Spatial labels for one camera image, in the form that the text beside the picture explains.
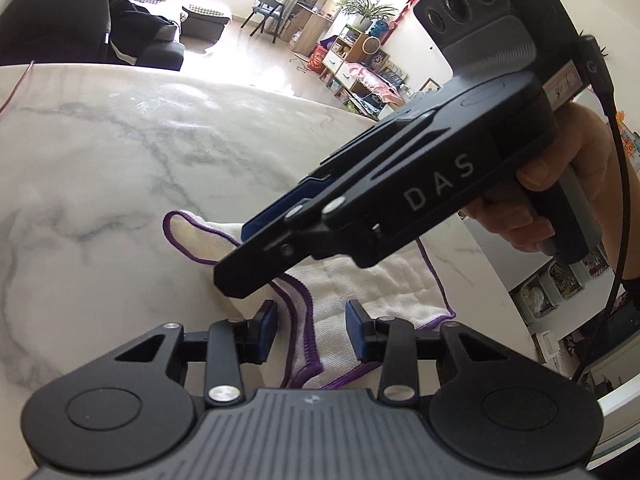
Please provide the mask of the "right hand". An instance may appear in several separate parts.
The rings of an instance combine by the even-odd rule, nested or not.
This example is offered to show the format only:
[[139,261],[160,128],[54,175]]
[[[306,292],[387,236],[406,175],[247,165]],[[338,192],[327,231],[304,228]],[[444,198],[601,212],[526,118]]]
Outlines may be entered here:
[[[576,103],[559,108],[555,118],[554,141],[518,170],[518,182],[533,196],[564,192],[578,211],[589,210],[600,226],[606,255],[614,260],[620,252],[623,203],[612,133],[595,112]],[[520,252],[541,252],[544,242],[561,236],[559,219],[522,198],[478,198],[463,212]]]

